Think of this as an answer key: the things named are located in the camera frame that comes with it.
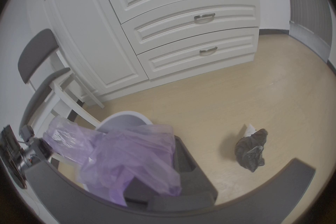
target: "chair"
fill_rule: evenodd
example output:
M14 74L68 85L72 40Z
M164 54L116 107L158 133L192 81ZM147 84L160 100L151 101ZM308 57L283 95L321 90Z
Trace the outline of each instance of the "chair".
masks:
M65 68L49 75L38 87L38 89L35 89L30 79L37 68L53 52L57 53ZM26 111L24 112L20 123L20 128L23 125L28 124L27 121L29 121L32 114L36 112L38 117L34 117L34 122L30 122L30 124L33 127L35 133L37 133L49 113L52 113L55 116L57 115L53 108L59 100L62 100L79 116L87 120L95 127L99 125L100 122L97 119L86 112L64 91L64 89L74 80L83 88L88 96L95 101L96 104L98 104L101 108L104 108L104 105L90 92L90 90L69 68L67 62L60 52L55 36L50 29L44 29L35 37L33 37L33 39L27 44L22 54L20 55L17 67L23 82L35 92L27 106Z

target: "black plastic bag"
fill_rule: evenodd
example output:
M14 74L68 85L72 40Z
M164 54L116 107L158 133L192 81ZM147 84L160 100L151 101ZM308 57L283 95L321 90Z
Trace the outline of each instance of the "black plastic bag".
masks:
M265 165L262 156L266 143L267 131L260 129L251 136L243 137L236 144L234 153L237 162L244 168L254 172L258 166Z

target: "wooden floor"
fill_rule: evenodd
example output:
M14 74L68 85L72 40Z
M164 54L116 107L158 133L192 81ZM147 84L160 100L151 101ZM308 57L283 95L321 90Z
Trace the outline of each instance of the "wooden floor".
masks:
M265 183L292 158L316 168L292 223L321 192L336 164L336 77L300 42L260 36L254 61L183 79L86 108L98 120L133 110L170 124L219 192L216 204ZM90 127L82 118L79 125ZM239 166L234 148L251 123L268 131L265 166Z

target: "plastic bag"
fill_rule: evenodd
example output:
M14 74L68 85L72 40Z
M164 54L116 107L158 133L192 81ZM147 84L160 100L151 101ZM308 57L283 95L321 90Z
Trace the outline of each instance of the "plastic bag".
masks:
M267 131L260 129L251 136L243 137L237 142L234 153L242 167L254 172L259 166L265 165L262 152L266 137Z
M159 194L180 194L180 176L172 164L171 126L113 128L104 134L65 121L56 117L43 138L56 152L81 165L79 182L108 188L110 200L124 206L123 192L134 177Z

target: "cabinet door handle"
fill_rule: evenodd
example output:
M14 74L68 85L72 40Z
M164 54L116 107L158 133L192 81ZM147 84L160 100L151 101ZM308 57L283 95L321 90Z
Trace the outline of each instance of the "cabinet door handle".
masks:
M210 13L210 14L204 14L204 15L198 15L194 17L194 20L196 21L197 19L201 19L201 18L207 18L207 17L211 17L211 19L213 20L215 18L216 13Z
M199 53L211 52L211 51L215 51L216 49L218 49L218 47L214 47L214 48L208 49L208 50L200 50Z

